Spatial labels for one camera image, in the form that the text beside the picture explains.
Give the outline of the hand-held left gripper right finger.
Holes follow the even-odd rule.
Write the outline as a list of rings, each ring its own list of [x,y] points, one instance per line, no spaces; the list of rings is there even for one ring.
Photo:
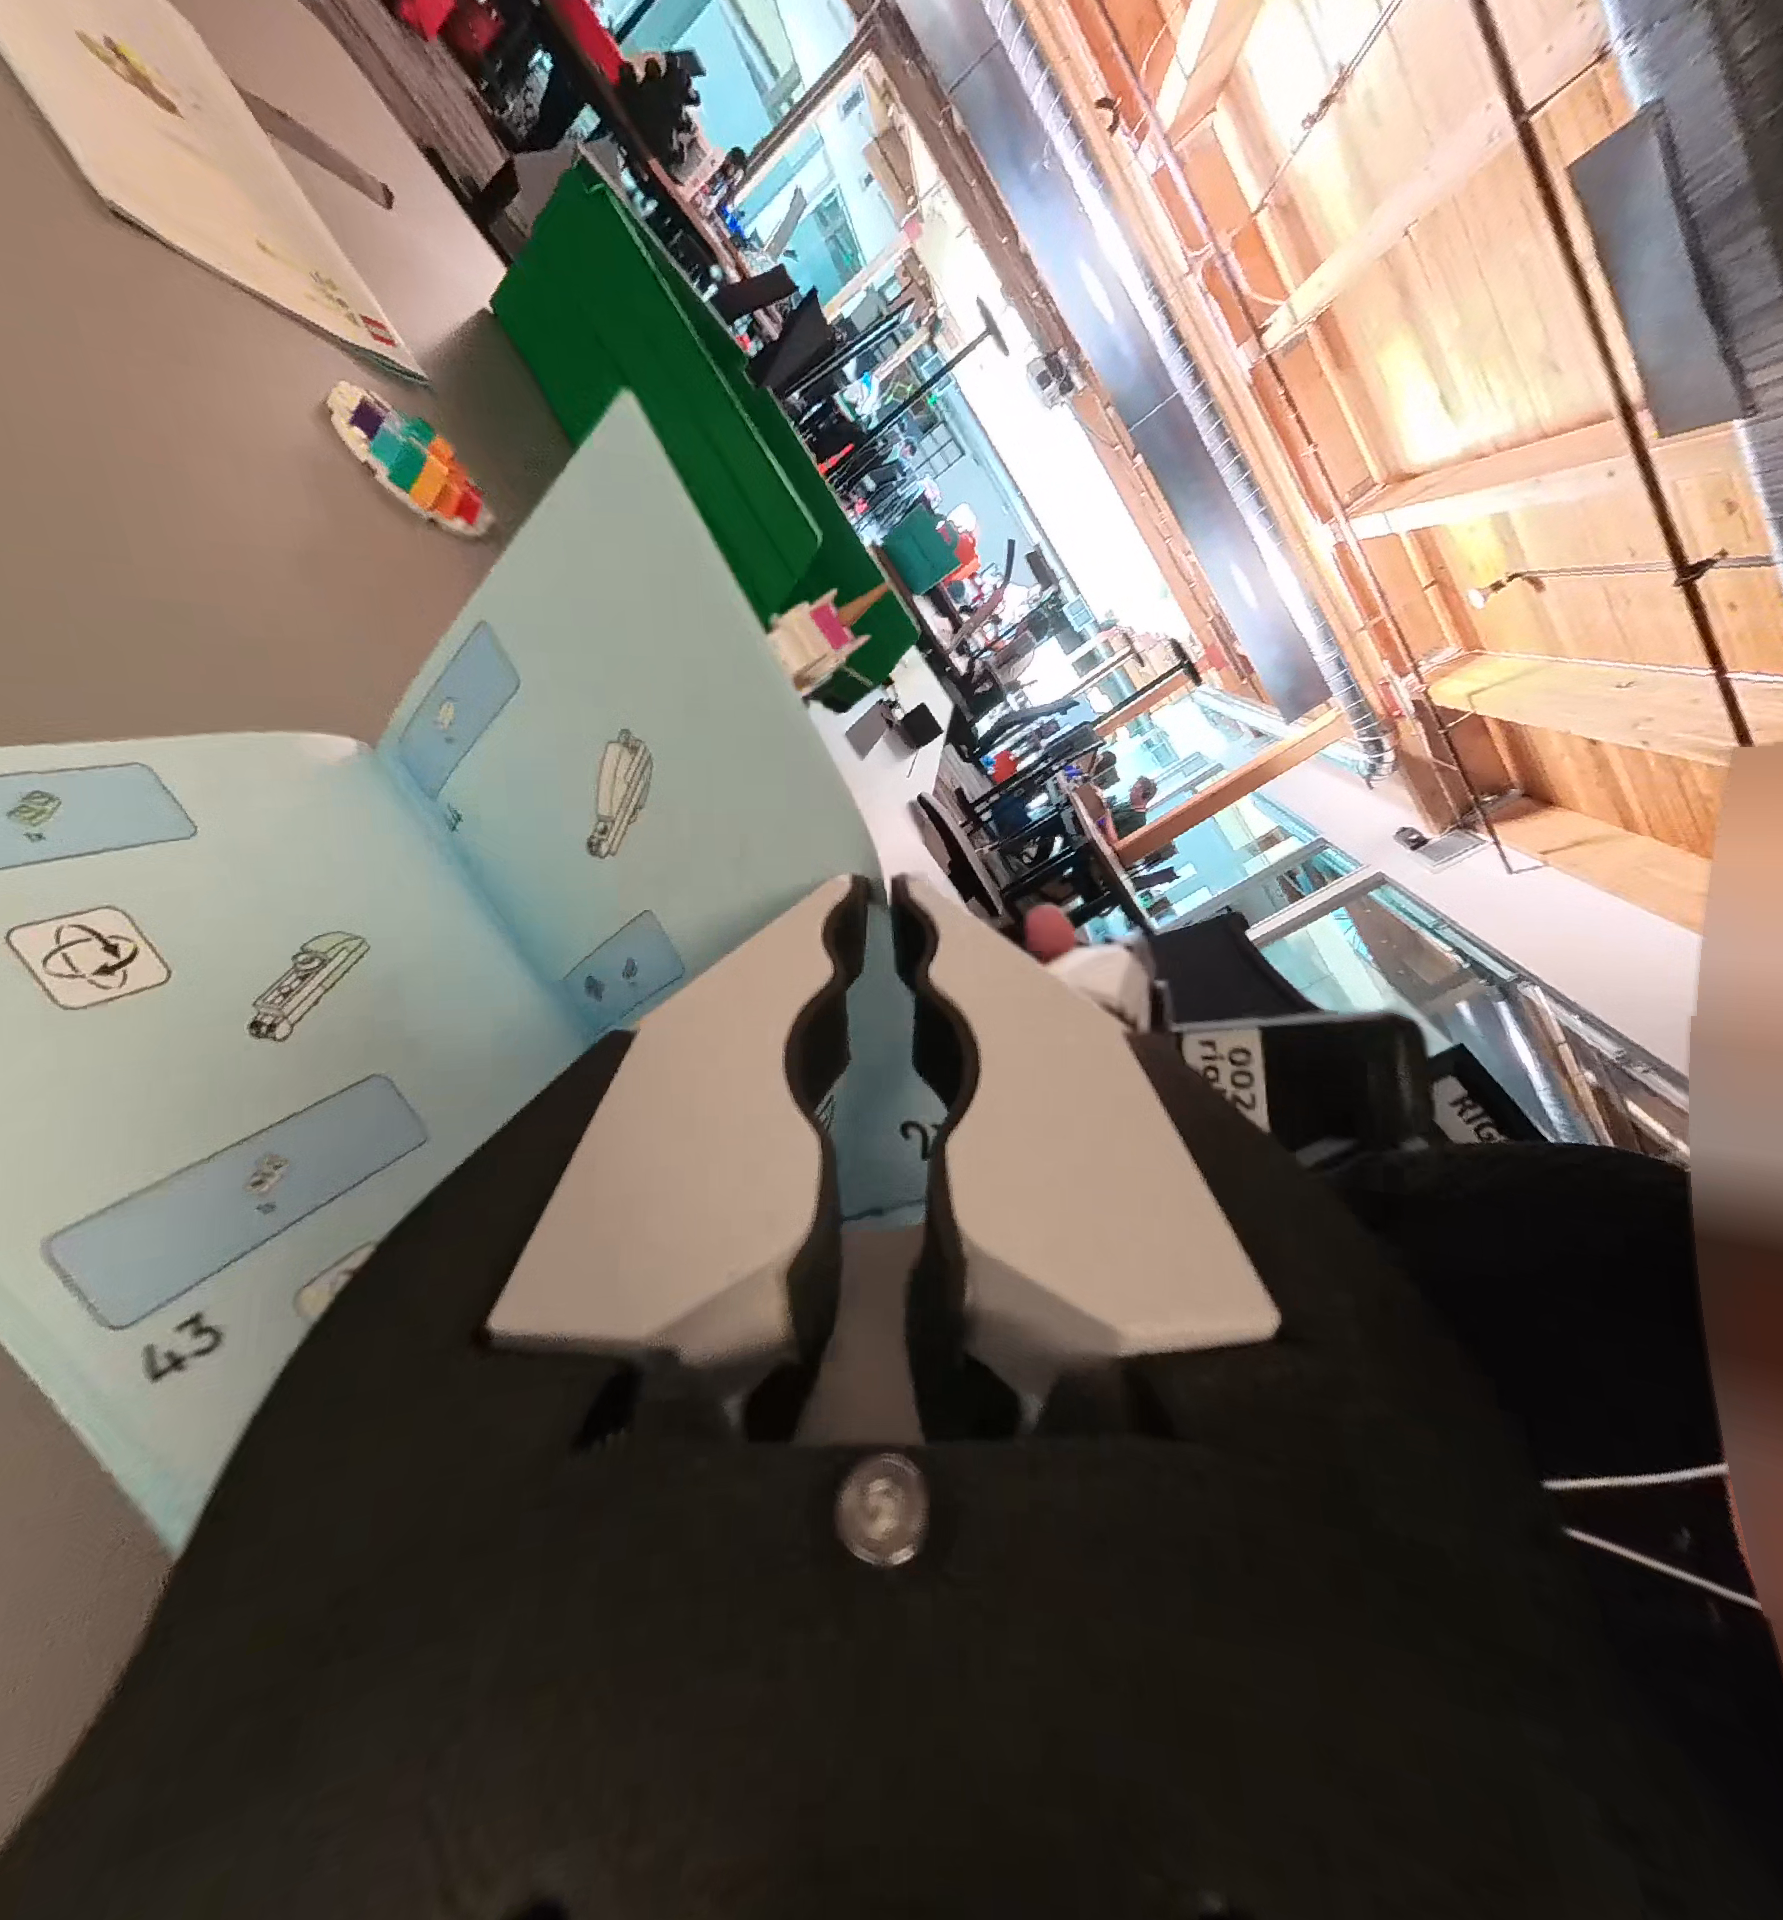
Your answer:
[[[1134,1054],[1136,1034],[918,877],[893,881],[911,1063],[944,1108],[911,1271],[911,1377],[1049,1388],[1254,1346],[1281,1311]]]

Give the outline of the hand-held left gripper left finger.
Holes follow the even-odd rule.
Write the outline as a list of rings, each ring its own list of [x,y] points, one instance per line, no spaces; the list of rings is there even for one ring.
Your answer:
[[[657,1008],[486,1317],[517,1357],[804,1404],[840,1295],[831,1123],[871,886],[822,881]]]

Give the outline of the light blue instruction booklet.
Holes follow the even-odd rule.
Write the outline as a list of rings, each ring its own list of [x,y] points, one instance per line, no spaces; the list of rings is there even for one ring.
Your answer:
[[[0,748],[0,1346],[179,1553],[339,1277],[849,876],[855,797],[619,392],[375,745]]]

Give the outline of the white and pink brick build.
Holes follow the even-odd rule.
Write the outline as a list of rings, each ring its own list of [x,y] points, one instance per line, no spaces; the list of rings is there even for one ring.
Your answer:
[[[800,601],[777,614],[768,628],[768,645],[795,694],[802,699],[818,692],[849,665],[864,645],[860,621],[893,585],[878,579],[873,589],[838,601],[835,589],[826,589],[811,601]]]

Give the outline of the rainbow brick build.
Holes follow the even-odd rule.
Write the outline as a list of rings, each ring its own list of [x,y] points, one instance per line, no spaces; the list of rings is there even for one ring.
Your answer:
[[[430,420],[348,380],[330,389],[325,412],[343,449],[412,516],[463,539],[495,529],[484,490]]]

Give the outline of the green plastic bin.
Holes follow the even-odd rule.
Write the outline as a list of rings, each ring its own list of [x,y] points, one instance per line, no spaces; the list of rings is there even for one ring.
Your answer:
[[[637,398],[758,621],[826,596],[873,601],[815,692],[826,707],[889,685],[918,625],[724,321],[586,162],[559,176],[492,314],[573,447]]]

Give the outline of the white instruction booklet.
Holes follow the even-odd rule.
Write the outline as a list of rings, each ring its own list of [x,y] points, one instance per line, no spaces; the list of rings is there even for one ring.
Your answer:
[[[343,349],[426,381],[174,5],[0,2],[0,58],[110,213]]]

